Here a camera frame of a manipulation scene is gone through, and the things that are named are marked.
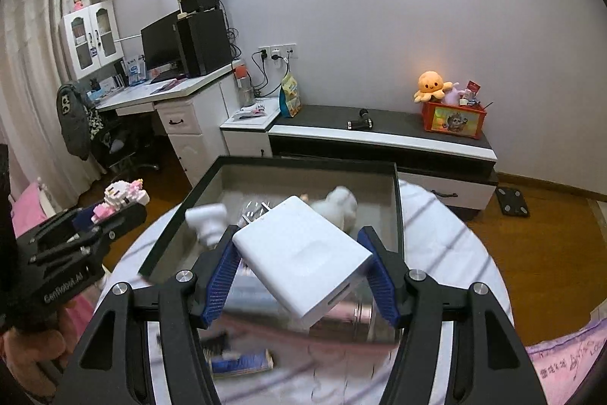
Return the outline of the person's left hand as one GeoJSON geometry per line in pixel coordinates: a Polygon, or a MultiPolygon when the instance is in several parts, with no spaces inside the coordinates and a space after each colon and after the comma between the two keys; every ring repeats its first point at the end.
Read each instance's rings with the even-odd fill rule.
{"type": "Polygon", "coordinates": [[[58,361],[66,368],[78,341],[76,327],[68,312],[73,301],[58,310],[58,328],[36,334],[10,329],[1,335],[1,358],[13,378],[34,403],[52,402],[57,386],[40,370],[40,362],[58,361]]]}

